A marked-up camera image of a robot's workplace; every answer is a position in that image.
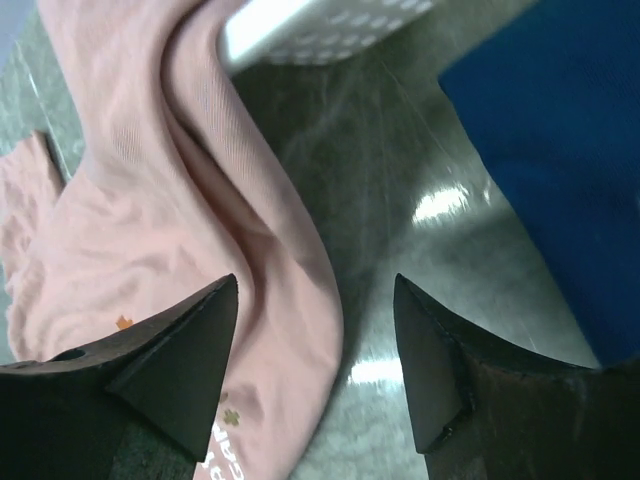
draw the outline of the pink cloth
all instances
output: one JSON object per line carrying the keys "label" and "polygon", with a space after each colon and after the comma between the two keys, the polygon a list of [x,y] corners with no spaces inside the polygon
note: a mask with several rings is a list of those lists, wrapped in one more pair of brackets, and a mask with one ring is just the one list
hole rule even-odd
{"label": "pink cloth", "polygon": [[197,480],[286,478],[342,347],[321,240],[216,58],[239,3],[40,1],[87,150],[62,192],[39,134],[0,160],[20,360],[50,359],[237,276],[224,401]]}

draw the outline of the blue cloth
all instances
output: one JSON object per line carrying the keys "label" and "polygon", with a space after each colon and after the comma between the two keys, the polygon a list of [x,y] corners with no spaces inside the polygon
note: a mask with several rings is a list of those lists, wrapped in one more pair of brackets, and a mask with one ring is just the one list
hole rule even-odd
{"label": "blue cloth", "polygon": [[542,0],[441,86],[604,365],[640,350],[640,2]]}

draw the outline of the white plastic basket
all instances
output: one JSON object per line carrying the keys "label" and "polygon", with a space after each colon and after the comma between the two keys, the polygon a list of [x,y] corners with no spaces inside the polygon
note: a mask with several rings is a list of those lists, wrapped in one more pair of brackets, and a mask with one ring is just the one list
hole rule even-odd
{"label": "white plastic basket", "polygon": [[219,56],[231,74],[261,59],[324,65],[382,40],[433,0],[249,0],[229,19]]}

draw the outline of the shiny surface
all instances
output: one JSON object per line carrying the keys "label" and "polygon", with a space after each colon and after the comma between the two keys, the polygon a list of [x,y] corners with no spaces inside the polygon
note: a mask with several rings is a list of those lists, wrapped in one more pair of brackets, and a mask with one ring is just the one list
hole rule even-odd
{"label": "shiny surface", "polygon": [[[427,478],[395,346],[398,272],[518,345],[596,364],[436,81],[528,3],[446,0],[345,62],[257,66],[236,78],[316,222],[345,311],[343,369],[294,480]],[[81,129],[35,17],[18,53],[0,79],[0,152],[39,126],[67,176]]]}

